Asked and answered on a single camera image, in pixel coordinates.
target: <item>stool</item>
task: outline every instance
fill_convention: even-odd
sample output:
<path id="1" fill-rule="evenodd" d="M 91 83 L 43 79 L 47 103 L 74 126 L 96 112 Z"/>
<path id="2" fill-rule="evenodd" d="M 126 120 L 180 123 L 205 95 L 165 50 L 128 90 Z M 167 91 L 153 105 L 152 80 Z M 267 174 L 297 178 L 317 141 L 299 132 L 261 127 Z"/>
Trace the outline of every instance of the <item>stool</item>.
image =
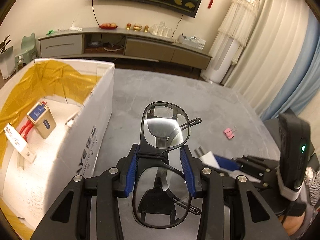
<path id="1" fill-rule="evenodd" d="M 18 65 L 26 65 L 33 59 L 38 58 L 36 47 L 36 36 L 32 33 L 29 37 L 24 36 L 21 42 L 21 51 L 15 56 L 15 68 L 18 72 Z"/>

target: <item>table surface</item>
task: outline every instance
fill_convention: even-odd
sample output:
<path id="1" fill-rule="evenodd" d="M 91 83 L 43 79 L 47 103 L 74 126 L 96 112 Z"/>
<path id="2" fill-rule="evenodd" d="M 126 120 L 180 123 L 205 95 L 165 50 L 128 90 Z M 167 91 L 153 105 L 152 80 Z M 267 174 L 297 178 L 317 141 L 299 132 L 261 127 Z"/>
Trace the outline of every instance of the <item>table surface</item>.
<path id="1" fill-rule="evenodd" d="M 191 128 L 187 142 L 193 155 L 194 149 L 202 146 L 227 158 L 255 155 L 279 159 L 279 149 L 268 130 L 237 92 L 179 76 L 116 69 L 112 115 L 98 155 L 95 176 L 115 167 L 120 158 L 128 155 L 132 144 L 139 143 L 143 111 L 155 101 L 180 106 L 190 120 L 196 117 L 202 119 L 201 124 Z M 228 127 L 237 129 L 232 140 L 223 134 Z M 182 170 L 178 149 L 170 152 L 169 160 L 170 165 Z M 118 199 L 118 202 L 124 239 L 144 240 L 149 239 L 150 234 L 153 234 L 154 240 L 196 239 L 200 216 L 189 213 L 174 228 L 151 229 L 134 220 L 131 195 L 127 199 Z M 201 208 L 202 200 L 193 199 L 192 204 Z"/>

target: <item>electric cable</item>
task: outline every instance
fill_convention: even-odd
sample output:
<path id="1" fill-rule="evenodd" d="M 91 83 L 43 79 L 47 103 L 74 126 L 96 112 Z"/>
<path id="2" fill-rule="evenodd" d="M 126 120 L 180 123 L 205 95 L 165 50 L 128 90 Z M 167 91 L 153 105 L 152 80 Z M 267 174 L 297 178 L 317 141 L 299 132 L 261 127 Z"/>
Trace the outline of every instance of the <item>electric cable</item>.
<path id="1" fill-rule="evenodd" d="M 96 14 L 94 13 L 93 0 L 92 0 L 92 11 L 93 11 L 94 18 L 96 19 L 97 24 L 98 24 L 98 26 L 100 27 L 100 24 L 98 23 L 98 20 L 97 20 L 97 18 L 96 18 Z"/>
<path id="2" fill-rule="evenodd" d="M 173 32 L 173 34 L 172 34 L 172 38 L 173 38 L 173 36 L 174 36 L 174 33 L 176 32 L 176 30 L 178 29 L 179 23 L 181 22 L 182 18 L 183 18 L 183 14 L 182 14 L 182 16 L 181 16 L 181 19 L 180 19 L 180 21 L 179 21 L 179 22 L 178 22 L 178 24 L 177 24 L 177 27 L 176 27 L 176 29 L 174 30 L 174 32 Z"/>

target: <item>red plate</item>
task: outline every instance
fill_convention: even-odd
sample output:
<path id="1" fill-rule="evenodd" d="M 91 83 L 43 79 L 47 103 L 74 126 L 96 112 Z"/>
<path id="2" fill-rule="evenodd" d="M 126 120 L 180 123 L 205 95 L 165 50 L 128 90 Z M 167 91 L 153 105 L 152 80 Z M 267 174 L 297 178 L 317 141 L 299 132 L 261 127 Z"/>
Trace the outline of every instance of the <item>red plate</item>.
<path id="1" fill-rule="evenodd" d="M 104 30 L 114 30 L 114 29 L 118 28 L 118 26 L 116 26 L 116 27 L 101 27 L 101 25 L 99 27 Z"/>

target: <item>wall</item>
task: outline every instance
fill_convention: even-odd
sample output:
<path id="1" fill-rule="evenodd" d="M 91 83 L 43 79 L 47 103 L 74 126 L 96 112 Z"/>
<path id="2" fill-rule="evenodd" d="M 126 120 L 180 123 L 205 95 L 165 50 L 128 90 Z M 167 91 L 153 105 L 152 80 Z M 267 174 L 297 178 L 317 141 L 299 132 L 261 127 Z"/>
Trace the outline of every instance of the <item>wall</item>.
<path id="1" fill-rule="evenodd" d="M 181 33 L 196 35 L 207 41 L 204 51 L 208 52 L 217 35 L 231 0 L 202 0 L 196 18 L 183 16 L 174 38 Z M 175 30 L 182 14 L 158 6 L 121 0 L 94 0 L 94 11 L 98 22 L 115 22 L 125 27 L 128 22 L 152 26 L 160 21 Z M 23 36 L 32 32 L 36 37 L 44 36 L 51 29 L 67 29 L 72 21 L 76 26 L 95 27 L 91 0 L 17 0 L 0 26 L 0 40 L 10 35 L 11 46 L 19 49 Z"/>
<path id="2" fill-rule="evenodd" d="M 320 90 L 299 114 L 299 117 L 310 123 L 311 141 L 315 147 L 315 153 L 320 160 Z"/>

